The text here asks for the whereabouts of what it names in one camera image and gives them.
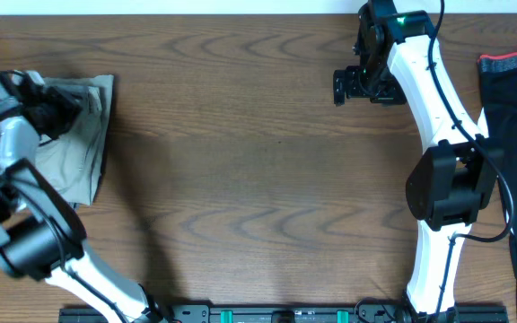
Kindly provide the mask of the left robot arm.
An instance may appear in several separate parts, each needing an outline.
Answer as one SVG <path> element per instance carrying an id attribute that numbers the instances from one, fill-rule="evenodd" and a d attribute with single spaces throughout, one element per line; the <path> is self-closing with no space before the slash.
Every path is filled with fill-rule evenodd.
<path id="1" fill-rule="evenodd" d="M 70 292 L 108 322 L 170 322 L 170 309 L 94 252 L 74 208 L 36 167 L 41 138 L 67 133 L 82 110 L 35 73 L 0 71 L 0 268 Z"/>

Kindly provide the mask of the light khaki shorts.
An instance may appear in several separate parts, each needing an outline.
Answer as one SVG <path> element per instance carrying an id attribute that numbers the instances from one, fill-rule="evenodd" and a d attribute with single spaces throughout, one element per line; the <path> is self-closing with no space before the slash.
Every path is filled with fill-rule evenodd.
<path id="1" fill-rule="evenodd" d="M 79 95 L 82 111 L 67 133 L 38 148 L 36 167 L 65 201 L 91 205 L 101 178 L 114 77 L 47 77 L 45 83 Z"/>

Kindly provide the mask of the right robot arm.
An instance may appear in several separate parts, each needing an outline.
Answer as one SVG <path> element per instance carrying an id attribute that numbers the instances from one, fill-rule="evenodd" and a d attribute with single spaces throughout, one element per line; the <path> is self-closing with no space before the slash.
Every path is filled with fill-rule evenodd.
<path id="1" fill-rule="evenodd" d="M 453 286 L 460 251 L 478 213 L 502 181 L 501 145 L 464 109 L 444 68 L 438 23 L 423 11 L 401 13 L 391 1 L 370 1 L 358 13 L 357 65 L 333 75 L 333 101 L 363 98 L 407 104 L 422 156 L 406 182 L 417 222 L 413 272 L 401 301 L 360 301 L 360 322 L 505 322 L 505 307 L 460 305 Z"/>

